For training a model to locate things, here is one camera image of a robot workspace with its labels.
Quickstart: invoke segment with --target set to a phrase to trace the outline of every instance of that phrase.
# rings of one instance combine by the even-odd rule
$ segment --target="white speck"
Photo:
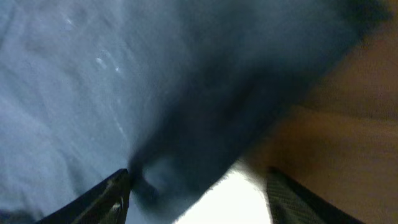
[[[96,58],[95,61],[101,66],[102,69],[106,69],[106,64],[104,63],[104,60],[100,58]]]

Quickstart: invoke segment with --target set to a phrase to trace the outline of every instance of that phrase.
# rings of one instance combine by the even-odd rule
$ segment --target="blue fabric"
[[[127,222],[172,222],[383,18],[370,2],[0,1],[0,221],[128,167]]]

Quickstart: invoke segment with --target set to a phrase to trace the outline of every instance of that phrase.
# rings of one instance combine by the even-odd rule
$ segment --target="cloth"
[[[377,22],[376,1],[2,0],[0,221],[116,170],[170,223]]]

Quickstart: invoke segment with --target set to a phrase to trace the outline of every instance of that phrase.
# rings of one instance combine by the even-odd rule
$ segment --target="dark blue fabric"
[[[127,222],[172,222],[385,16],[354,0],[2,0],[0,12],[11,223],[123,167]]]

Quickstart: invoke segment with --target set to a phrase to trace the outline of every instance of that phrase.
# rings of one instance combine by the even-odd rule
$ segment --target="wooden surface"
[[[280,168],[366,223],[398,223],[397,18],[293,106],[247,162],[260,175]]]

